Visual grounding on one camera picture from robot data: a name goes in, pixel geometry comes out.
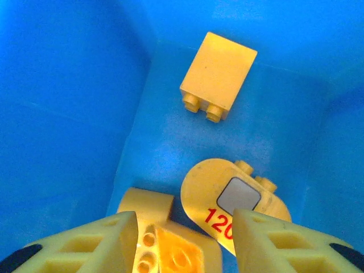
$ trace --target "yellow plastic toy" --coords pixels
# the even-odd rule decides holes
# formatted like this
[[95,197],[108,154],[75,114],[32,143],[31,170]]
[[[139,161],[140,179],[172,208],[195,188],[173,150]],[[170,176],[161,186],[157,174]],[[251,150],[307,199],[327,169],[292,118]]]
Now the yellow plastic toy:
[[228,115],[257,51],[208,32],[180,86],[185,107],[219,122]]
[[133,273],[221,273],[218,243],[169,221],[173,196],[130,188],[118,212],[136,211],[139,238]]
[[232,214],[244,208],[286,221],[291,216],[273,192],[275,184],[250,175],[253,168],[243,161],[208,159],[195,165],[181,187],[181,202],[187,216],[235,255]]
[[233,235],[240,273],[362,272],[330,246],[346,242],[264,214],[236,209]]
[[173,196],[144,189],[130,188],[124,194],[118,212],[133,210],[138,219],[138,245],[135,253],[133,273],[158,273],[158,244],[155,224],[169,219]]
[[13,273],[129,273],[137,247],[134,212],[123,212],[43,238],[43,248]]
[[221,273],[218,243],[172,221],[157,228],[160,273]]

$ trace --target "red number 120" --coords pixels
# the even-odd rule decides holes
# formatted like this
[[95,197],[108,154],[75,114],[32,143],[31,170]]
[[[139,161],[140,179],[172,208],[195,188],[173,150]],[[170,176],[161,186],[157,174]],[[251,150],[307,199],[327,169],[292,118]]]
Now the red number 120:
[[[207,216],[205,222],[208,223],[211,218],[213,217],[213,215],[215,214],[216,212],[216,209],[209,209],[210,211],[210,214]],[[218,232],[222,232],[222,230],[219,228],[220,226],[226,226],[229,222],[228,218],[223,215],[223,214],[220,214],[218,217],[218,219],[223,219],[223,221],[221,223],[215,223],[215,224],[212,224],[211,226],[216,229]],[[225,229],[225,232],[224,232],[224,235],[225,235],[225,238],[226,239],[233,239],[233,236],[232,235],[228,235],[228,232],[231,230],[231,226],[232,224],[230,223],[226,229]]]

